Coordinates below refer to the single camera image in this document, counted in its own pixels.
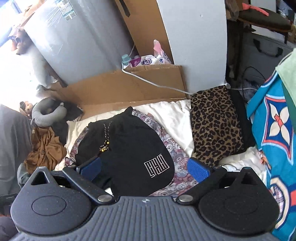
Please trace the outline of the brown crumpled garment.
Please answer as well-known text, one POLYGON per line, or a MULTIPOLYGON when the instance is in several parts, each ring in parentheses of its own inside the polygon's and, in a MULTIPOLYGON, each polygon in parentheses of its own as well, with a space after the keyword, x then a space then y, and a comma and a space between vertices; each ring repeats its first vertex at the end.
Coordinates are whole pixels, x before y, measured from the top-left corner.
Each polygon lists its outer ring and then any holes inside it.
POLYGON ((29 174, 41 166, 53 171, 67 154, 66 148, 51 127, 33 128, 31 142, 32 151, 23 162, 29 174))

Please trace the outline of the brown cardboard sheet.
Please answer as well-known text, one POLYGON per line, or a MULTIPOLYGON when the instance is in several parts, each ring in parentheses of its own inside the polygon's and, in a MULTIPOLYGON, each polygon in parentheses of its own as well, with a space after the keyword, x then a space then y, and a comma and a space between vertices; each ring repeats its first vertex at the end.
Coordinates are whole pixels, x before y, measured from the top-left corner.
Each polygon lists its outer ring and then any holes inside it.
POLYGON ((92 76, 65 88, 49 90, 60 100, 78 104, 90 116, 132 103, 186 98, 181 69, 176 65, 121 68, 92 76))

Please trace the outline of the bear print pyjama garment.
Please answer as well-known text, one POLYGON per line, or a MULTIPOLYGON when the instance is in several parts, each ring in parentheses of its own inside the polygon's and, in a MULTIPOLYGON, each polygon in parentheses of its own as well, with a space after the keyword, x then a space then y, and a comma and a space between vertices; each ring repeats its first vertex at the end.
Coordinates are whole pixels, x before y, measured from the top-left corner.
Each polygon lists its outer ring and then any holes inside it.
POLYGON ((101 161, 93 182, 115 197, 177 198, 197 185, 188 154, 151 115, 132 107, 83 129, 70 158, 80 166, 93 157, 101 161))

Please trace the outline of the small plush doll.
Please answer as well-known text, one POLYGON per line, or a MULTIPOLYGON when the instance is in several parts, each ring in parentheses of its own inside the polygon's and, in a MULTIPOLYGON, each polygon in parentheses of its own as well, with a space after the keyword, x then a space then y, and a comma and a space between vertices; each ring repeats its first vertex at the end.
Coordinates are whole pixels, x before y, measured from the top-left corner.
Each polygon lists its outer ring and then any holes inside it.
POLYGON ((21 101, 19 110, 22 114, 27 116, 28 118, 32 118, 32 110, 33 104, 29 103, 28 101, 21 101))

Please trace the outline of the grey neck pillow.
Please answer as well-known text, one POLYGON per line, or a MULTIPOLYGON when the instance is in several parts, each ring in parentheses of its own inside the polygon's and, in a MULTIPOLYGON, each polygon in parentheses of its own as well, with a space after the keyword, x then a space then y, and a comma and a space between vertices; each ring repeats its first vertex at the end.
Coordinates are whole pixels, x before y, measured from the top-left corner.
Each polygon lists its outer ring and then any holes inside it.
POLYGON ((67 109, 63 102, 48 97, 34 105, 31 113, 31 124, 46 128, 61 121, 66 114, 67 109))

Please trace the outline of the tissue pack bag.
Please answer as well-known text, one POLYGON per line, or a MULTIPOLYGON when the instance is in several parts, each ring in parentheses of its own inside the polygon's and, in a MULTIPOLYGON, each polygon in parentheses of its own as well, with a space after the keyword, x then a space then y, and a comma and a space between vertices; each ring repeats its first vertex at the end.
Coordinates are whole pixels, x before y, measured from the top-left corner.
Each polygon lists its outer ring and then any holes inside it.
POLYGON ((128 66, 124 66, 122 64, 123 69, 127 67, 138 67, 144 65, 158 65, 158 64, 172 64, 169 57, 162 49, 162 46, 158 40, 154 40, 154 54, 153 55, 145 55, 145 56, 135 56, 129 62, 128 66))

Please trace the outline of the teal bottle cap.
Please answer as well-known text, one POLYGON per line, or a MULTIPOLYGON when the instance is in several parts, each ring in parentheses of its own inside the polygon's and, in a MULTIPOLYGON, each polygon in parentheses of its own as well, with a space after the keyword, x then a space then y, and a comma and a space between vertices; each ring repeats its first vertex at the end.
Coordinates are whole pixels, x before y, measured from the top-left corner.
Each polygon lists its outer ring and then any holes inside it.
POLYGON ((131 61, 131 58, 128 54, 124 54, 121 56, 121 63, 124 65, 124 66, 128 66, 129 63, 131 61))

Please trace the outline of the black drawstring pants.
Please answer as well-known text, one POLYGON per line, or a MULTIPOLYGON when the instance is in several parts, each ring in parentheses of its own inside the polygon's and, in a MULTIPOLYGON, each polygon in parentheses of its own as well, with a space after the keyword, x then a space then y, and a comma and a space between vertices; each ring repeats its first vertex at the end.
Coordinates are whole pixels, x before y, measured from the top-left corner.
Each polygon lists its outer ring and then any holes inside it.
POLYGON ((76 163, 101 160, 95 184, 114 197, 149 196, 173 180, 175 167, 159 135, 131 107, 107 120, 89 123, 76 163))

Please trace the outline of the blue patterned blanket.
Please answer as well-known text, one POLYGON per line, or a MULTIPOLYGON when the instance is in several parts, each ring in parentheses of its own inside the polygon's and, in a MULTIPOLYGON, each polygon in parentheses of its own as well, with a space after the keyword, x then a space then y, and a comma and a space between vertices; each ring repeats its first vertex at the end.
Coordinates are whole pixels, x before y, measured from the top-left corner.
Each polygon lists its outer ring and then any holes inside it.
POLYGON ((267 189, 280 209, 273 230, 279 240, 295 240, 295 111, 288 109, 294 102, 286 97, 288 76, 295 78, 295 51, 280 61, 246 108, 266 165, 267 189))

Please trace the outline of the leopard print cloth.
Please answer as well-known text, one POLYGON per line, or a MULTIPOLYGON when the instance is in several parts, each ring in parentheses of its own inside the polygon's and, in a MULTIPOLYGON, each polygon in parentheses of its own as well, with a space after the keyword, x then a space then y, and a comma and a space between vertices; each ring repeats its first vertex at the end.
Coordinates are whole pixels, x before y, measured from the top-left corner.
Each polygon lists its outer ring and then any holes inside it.
POLYGON ((243 150, 243 136, 236 108, 225 85, 191 95, 190 120, 195 157, 217 166, 243 150))

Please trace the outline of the cream printed bed sheet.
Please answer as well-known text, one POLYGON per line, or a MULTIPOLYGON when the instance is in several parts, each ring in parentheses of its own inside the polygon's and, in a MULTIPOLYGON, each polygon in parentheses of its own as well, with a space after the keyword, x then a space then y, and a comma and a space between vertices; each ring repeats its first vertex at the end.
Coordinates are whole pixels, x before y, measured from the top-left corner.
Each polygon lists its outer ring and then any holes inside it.
MULTIPOLYGON (((193 154, 194 142, 190 125, 190 102, 180 100, 176 102, 161 101, 136 106, 135 115, 154 129, 163 144, 170 152, 174 165, 175 176, 165 188, 153 193, 153 196, 177 196, 189 188, 197 185, 197 181, 187 170, 187 162, 193 154)), ((100 120, 109 119, 124 110, 114 110, 107 113, 83 118, 80 121, 68 121, 68 134, 66 139, 66 157, 55 167, 61 171, 65 166, 73 163, 78 152, 78 145, 84 138, 87 126, 100 120)), ((260 154, 255 147, 249 147, 242 154, 224 158, 220 165, 230 172, 239 172, 244 167, 252 168, 263 183, 266 182, 266 168, 261 162, 260 154)))

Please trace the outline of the grey silver appliance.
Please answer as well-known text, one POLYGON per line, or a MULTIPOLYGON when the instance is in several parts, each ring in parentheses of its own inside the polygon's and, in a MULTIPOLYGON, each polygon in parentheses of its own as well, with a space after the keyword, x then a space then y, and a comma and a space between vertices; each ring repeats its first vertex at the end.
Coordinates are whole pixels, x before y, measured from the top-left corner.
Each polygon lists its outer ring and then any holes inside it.
POLYGON ((121 68, 133 48, 115 1, 45 1, 25 31, 68 85, 121 68))

